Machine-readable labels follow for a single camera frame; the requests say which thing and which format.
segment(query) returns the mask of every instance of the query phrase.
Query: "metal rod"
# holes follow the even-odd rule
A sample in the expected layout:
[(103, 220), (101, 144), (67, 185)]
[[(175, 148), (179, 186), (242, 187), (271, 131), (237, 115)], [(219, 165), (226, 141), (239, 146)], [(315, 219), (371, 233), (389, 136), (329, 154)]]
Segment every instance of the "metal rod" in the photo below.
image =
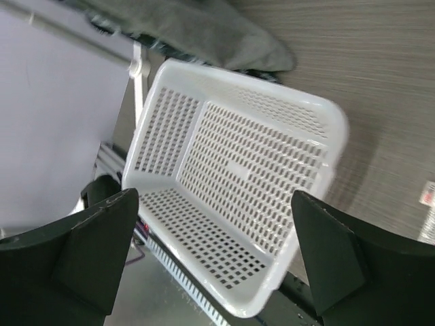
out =
[(29, 23), (37, 29), (59, 36), (81, 48), (94, 52), (98, 56), (102, 56), (107, 60), (125, 67), (125, 69), (130, 67), (130, 58), (126, 58), (120, 54), (108, 50), (107, 48), (104, 48), (103, 46), (100, 46), (97, 43), (93, 43), (80, 34), (70, 31), (61, 24), (44, 18), (43, 16), (33, 12), (31, 9), (18, 5), (17, 3), (13, 3), (9, 0), (0, 0), (0, 10), (8, 12), (9, 14)]

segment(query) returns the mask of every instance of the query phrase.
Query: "purple wire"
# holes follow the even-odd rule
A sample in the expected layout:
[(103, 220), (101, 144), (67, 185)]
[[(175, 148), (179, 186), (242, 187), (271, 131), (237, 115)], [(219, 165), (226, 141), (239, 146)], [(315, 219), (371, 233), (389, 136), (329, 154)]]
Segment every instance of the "purple wire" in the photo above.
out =
[(140, 256), (126, 261), (124, 266), (131, 265), (131, 264), (133, 264), (133, 263), (135, 263), (135, 262), (137, 262), (145, 257), (145, 253), (134, 242), (133, 242), (133, 246), (140, 253)]

